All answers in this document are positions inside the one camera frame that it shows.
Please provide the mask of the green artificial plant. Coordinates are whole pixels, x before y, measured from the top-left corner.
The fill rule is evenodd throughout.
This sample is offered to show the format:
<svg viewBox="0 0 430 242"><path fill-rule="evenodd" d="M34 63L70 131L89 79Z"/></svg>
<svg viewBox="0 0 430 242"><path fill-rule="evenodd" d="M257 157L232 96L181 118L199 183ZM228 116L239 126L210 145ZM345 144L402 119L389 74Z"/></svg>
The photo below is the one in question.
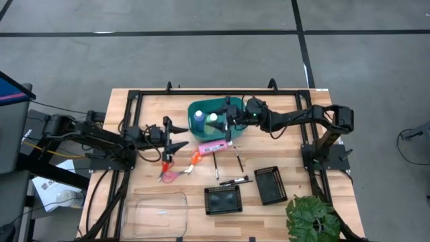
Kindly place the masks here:
<svg viewBox="0 0 430 242"><path fill-rule="evenodd" d="M334 211L316 196L295 196L286 207L289 241L338 242L340 222Z"/></svg>

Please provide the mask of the white paper sheets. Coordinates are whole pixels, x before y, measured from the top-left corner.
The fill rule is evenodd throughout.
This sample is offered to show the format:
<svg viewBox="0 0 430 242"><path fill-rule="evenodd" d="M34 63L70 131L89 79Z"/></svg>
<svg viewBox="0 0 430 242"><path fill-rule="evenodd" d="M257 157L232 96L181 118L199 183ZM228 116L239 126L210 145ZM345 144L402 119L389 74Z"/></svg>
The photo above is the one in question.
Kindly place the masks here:
<svg viewBox="0 0 430 242"><path fill-rule="evenodd" d="M43 177L33 178L32 183L46 212L52 212L60 206L78 209L83 207L85 195L82 189Z"/></svg>

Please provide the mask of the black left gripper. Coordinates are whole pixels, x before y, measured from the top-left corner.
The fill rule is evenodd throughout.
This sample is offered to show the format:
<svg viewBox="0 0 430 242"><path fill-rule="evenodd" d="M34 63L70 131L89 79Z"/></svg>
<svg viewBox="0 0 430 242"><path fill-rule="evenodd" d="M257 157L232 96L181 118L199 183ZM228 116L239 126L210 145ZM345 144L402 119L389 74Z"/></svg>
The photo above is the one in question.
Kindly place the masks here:
<svg viewBox="0 0 430 242"><path fill-rule="evenodd" d="M168 116L163 117L163 126L164 126L164 130L162 130L161 127L159 127L162 130L162 141L159 144L155 144L155 145L150 143L148 140L149 126L146 126L144 130L140 130L141 138L138 138L136 140L138 140L139 142L142 141L142 144L135 143L134 146L136 148L136 154L144 161L147 161L150 163L154 163L160 160L171 162L170 154L172 155L176 154L176 152L178 152L179 149L181 149L182 147L184 147L189 143L188 141L183 141L180 143L171 143L170 134L169 134L169 133L173 133L173 134L184 133L189 130L188 128L180 128L172 125L171 120ZM146 158L144 157L143 154L140 153L141 151L150 150L150 149L154 149L158 153L159 157L157 159Z"/></svg>

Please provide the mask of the red-handled scissors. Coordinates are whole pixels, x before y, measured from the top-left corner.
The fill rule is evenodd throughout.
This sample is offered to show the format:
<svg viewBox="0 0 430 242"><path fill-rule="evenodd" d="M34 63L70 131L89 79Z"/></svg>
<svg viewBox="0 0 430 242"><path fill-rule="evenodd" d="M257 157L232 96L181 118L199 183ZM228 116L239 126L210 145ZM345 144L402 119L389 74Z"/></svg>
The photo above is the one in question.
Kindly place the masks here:
<svg viewBox="0 0 430 242"><path fill-rule="evenodd" d="M162 165L162 170L161 170L161 173L159 175L158 182L162 181L162 179L164 177L164 174L166 172L168 172L168 170L173 166L173 163L172 162L162 161L161 165Z"/></svg>

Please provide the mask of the pink paint bottle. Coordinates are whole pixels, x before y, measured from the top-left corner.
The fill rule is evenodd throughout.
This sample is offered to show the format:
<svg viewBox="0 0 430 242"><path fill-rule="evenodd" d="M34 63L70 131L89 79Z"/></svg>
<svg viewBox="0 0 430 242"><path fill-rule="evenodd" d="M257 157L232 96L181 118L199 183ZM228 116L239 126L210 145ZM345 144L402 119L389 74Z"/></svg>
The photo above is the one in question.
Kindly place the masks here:
<svg viewBox="0 0 430 242"><path fill-rule="evenodd" d="M207 155L210 153L215 153L216 151L223 151L232 145L232 141L227 141L224 139L213 140L210 142L202 143L198 146L198 152L200 155Z"/></svg>

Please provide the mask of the wide-bristle black brush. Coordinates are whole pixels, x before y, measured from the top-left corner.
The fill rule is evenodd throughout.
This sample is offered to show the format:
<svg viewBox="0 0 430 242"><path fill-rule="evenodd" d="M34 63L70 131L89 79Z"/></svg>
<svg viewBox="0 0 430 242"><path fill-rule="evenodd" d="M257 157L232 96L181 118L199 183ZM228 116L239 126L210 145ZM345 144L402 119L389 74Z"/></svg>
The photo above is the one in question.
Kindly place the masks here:
<svg viewBox="0 0 430 242"><path fill-rule="evenodd" d="M249 176L246 175L244 177L240 177L240 178L236 178L236 179L231 179L228 181L224 181L219 183L220 186L228 186L230 184L237 184L237 183L241 183L241 182L245 182L245 181L249 181Z"/></svg>

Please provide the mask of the green paint bottle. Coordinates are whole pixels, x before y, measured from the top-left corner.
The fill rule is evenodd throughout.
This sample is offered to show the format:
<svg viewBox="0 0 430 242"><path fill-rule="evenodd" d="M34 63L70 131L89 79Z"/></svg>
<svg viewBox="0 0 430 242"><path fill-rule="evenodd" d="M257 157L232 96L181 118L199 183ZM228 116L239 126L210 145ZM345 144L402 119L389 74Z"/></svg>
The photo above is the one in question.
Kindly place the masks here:
<svg viewBox="0 0 430 242"><path fill-rule="evenodd" d="M216 131L214 127L209 126L209 123L217 122L217 119L218 119L218 115L215 113L211 113L206 116L205 125L204 125L204 133L206 135L211 135Z"/></svg>

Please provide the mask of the blue paint bottle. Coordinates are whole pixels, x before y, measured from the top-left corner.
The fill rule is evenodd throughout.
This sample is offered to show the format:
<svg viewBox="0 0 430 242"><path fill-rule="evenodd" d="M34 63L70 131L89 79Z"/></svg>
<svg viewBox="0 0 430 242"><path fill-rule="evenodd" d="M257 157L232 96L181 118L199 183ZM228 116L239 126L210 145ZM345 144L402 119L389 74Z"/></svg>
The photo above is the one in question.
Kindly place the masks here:
<svg viewBox="0 0 430 242"><path fill-rule="evenodd" d="M197 110L193 115L193 119L195 122L196 130L198 132L203 132L205 125L205 113L203 113L201 110Z"/></svg>

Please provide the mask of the black metal table frame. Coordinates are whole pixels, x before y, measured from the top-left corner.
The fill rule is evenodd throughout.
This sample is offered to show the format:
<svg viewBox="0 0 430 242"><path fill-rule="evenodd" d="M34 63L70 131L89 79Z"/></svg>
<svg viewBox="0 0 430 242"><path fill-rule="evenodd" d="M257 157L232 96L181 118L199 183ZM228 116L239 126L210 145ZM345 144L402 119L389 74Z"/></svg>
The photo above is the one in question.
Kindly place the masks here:
<svg viewBox="0 0 430 242"><path fill-rule="evenodd" d="M274 112L286 113L305 110L312 105L330 106L327 91L317 89L278 89L274 84L265 89L114 89L112 91L104 129L122 134L129 126L145 129L153 124L163 126L168 116L174 126L188 128L187 110L191 103L204 99L231 96L239 105L255 96L266 102ZM158 182L162 161L150 163L136 156L134 169L128 171L93 171L87 189L78 236L82 241L287 241L286 207L295 196L316 196L334 208L340 222L340 239L364 242L352 183L339 170L305 169L302 145L312 145L323 137L326 128L317 123L293 125L285 132L270 134L258 126L237 126L232 129L232 145L216 151L219 180L216 179L212 153L202 160L190 174L180 175L170 184ZM191 154L203 142L190 130L171 136L174 143L189 143L173 155L169 171L185 171ZM233 147L241 158L241 172ZM254 171L278 166L288 200L262 205ZM239 184L242 212L208 216L205 213L204 189L248 175L251 183ZM126 241L120 236L122 209L130 194L164 194L183 192L187 196L187 231L182 237Z"/></svg>

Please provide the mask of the orange-handled scissors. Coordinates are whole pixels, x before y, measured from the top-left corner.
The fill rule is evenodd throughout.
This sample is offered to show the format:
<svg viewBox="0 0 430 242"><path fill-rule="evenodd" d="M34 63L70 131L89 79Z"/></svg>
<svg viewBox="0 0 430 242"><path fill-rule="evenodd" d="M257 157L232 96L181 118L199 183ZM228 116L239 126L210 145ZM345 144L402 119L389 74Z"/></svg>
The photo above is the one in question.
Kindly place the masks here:
<svg viewBox="0 0 430 242"><path fill-rule="evenodd" d="M202 155L200 154L199 151L194 151L191 154L191 162L189 167L185 170L185 173L190 174L194 167L202 160Z"/></svg>

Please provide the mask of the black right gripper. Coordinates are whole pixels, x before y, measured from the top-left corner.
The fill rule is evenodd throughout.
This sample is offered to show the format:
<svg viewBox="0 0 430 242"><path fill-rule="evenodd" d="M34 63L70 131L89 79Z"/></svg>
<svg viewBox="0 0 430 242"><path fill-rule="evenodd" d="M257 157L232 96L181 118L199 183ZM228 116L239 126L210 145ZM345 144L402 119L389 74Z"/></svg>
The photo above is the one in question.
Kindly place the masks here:
<svg viewBox="0 0 430 242"><path fill-rule="evenodd" d="M206 125L213 129L225 132L227 141L232 140L232 129L237 126L246 126L243 124L245 115L244 96L242 96L239 105L235 105L231 101L231 96L225 97L225 104L214 111L217 115L225 113L225 124L223 122L207 122Z"/></svg>

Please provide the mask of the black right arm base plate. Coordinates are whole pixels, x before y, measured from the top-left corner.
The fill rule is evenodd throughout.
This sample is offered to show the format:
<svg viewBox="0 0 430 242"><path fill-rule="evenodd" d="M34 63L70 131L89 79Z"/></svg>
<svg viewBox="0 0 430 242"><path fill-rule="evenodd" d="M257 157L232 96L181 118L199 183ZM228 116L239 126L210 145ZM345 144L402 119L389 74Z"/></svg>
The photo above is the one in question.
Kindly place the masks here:
<svg viewBox="0 0 430 242"><path fill-rule="evenodd" d="M312 152L312 145L302 145L302 158L305 169L313 170L350 170L348 156L352 153L352 149L348 151L344 145L333 145L329 150L329 155L326 159L317 159Z"/></svg>

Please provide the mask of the teal plastic bin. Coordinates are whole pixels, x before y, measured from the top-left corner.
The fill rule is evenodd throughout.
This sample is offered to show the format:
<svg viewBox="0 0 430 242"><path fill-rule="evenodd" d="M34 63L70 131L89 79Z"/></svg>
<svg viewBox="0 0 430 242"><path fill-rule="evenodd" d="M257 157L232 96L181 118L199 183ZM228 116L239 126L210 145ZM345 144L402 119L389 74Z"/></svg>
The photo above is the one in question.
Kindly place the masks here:
<svg viewBox="0 0 430 242"><path fill-rule="evenodd" d="M193 102L189 105L187 110L189 130L198 141L204 143L204 142L220 140L225 138L225 133L220 132L219 130L216 130L211 135L206 135L204 131L198 132L196 130L196 126L194 122L194 113L197 110L201 110L203 113L205 113L205 120L206 120L206 116L208 114L213 113L213 110L220 108L224 104L225 104L225 98L218 98L218 99L204 99L204 100Z"/></svg>

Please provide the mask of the black slotted plastic basket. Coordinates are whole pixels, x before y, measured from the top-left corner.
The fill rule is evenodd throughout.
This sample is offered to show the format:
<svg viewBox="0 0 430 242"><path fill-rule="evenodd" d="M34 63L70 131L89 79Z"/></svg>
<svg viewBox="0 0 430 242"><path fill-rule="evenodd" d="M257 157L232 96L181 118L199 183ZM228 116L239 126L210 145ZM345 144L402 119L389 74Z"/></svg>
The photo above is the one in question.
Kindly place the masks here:
<svg viewBox="0 0 430 242"><path fill-rule="evenodd" d="M278 166L254 171L262 205L267 206L288 200Z"/></svg>
<svg viewBox="0 0 430 242"><path fill-rule="evenodd" d="M204 189L205 213L208 216L242 212L239 186L218 186Z"/></svg>

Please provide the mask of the clear plastic container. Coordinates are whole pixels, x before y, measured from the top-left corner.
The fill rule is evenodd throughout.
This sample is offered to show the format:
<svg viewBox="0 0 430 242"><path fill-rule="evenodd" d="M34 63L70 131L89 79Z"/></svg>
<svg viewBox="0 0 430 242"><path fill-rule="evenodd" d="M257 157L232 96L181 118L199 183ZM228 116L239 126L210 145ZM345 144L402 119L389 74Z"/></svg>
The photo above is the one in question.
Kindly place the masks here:
<svg viewBox="0 0 430 242"><path fill-rule="evenodd" d="M126 241L182 237L188 205L183 192L130 194L122 209L120 236Z"/></svg>

